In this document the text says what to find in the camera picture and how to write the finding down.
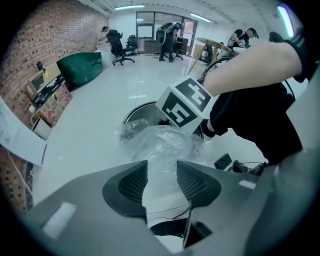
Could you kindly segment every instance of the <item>black pants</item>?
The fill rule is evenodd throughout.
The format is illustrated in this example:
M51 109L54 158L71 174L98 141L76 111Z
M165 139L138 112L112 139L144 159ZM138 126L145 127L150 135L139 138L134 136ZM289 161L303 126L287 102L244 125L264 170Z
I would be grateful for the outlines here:
M161 53L160 53L160 59L163 59L165 56L166 49L168 49L169 53L169 60L173 60L174 57L172 55L173 53L173 38L170 33L166 34L165 36L165 42L163 45L161 45Z
M269 165L280 163L302 149L298 134L286 114L294 102L282 84L221 94L210 113L217 135L232 128L261 150Z

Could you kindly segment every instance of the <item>black electronic device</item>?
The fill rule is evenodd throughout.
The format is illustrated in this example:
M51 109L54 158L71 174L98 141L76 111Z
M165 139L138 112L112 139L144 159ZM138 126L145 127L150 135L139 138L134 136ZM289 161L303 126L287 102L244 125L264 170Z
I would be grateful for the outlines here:
M218 161L214 163L214 167L220 170L226 169L228 165L232 162L230 155L228 153L224 154Z

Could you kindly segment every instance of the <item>black cap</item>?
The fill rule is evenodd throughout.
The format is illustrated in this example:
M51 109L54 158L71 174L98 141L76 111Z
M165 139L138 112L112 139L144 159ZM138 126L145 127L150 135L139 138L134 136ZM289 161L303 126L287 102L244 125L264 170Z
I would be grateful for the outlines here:
M256 38L259 38L257 31L253 27L250 27L248 30L251 30Z

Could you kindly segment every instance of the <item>white cube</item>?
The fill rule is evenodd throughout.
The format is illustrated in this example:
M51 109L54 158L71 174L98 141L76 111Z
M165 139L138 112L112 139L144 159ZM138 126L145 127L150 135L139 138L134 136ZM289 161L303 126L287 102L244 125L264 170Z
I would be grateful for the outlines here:
M192 134L208 118L214 98L189 75L170 84L155 106L160 109L172 124Z

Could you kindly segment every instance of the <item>tiled floor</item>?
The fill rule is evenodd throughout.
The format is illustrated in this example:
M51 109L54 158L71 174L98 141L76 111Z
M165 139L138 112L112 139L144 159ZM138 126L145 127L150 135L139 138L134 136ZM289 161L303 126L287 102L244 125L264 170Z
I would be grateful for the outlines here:
M187 74L193 61L186 57L174 63L159 62L144 55L135 60L124 66L108 67L95 80L72 92L72 101L47 140L40 174L33 180L35 204L76 177L122 164L115 153L117 144L112 140L117 126L134 107L156 101L171 82ZM199 78L204 69L197 63L191 75ZM236 136L233 130L216 136L207 145L214 161L225 153L233 161L264 161L258 148ZM173 194L163 195L163 184L156 186L161 191L151 185L152 179L159 177L150 178L143 194L149 220L168 218L164 211L169 209L175 208L168 213L172 217L186 209L187 201L178 188Z

